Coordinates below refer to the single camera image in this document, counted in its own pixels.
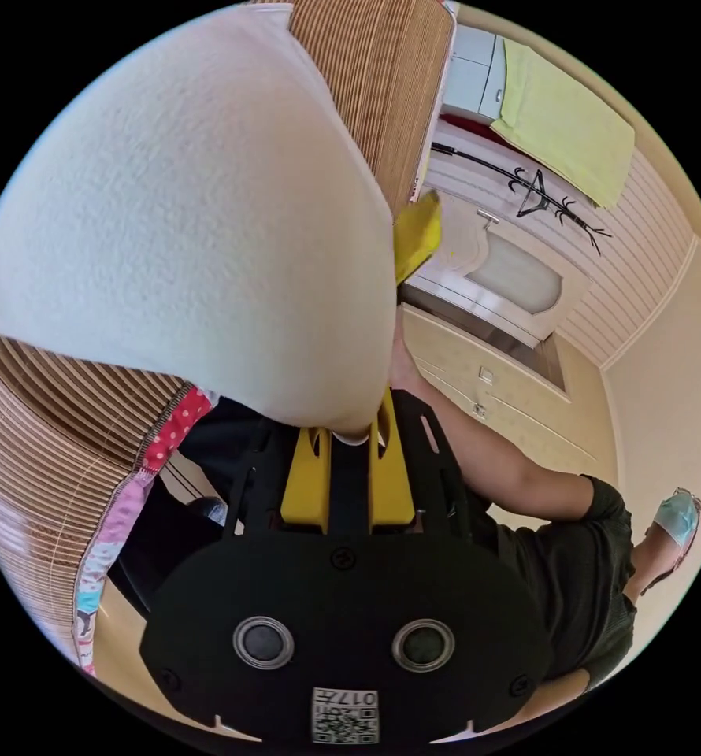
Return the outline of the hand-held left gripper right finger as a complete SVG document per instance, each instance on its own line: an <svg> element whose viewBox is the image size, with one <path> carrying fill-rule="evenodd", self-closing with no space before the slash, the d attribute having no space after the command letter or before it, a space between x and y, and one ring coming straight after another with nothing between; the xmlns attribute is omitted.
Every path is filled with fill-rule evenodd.
<svg viewBox="0 0 701 756"><path fill-rule="evenodd" d="M370 524L411 524L414 501L392 393L385 391L369 428L368 520Z"/></svg>

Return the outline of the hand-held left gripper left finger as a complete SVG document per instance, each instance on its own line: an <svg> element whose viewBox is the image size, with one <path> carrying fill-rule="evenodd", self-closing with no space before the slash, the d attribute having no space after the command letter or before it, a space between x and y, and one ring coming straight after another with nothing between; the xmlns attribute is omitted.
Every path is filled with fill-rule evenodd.
<svg viewBox="0 0 701 756"><path fill-rule="evenodd" d="M332 435L325 428L302 428L295 444L280 516L298 527L329 524Z"/></svg>

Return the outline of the person's right hand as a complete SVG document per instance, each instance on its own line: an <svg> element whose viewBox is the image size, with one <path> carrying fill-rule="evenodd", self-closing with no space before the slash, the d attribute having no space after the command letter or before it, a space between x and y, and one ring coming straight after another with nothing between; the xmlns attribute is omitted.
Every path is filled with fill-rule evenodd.
<svg viewBox="0 0 701 756"><path fill-rule="evenodd" d="M388 379L391 389L405 391L428 404L432 404L434 387L421 375L405 343L402 310L396 312Z"/></svg>

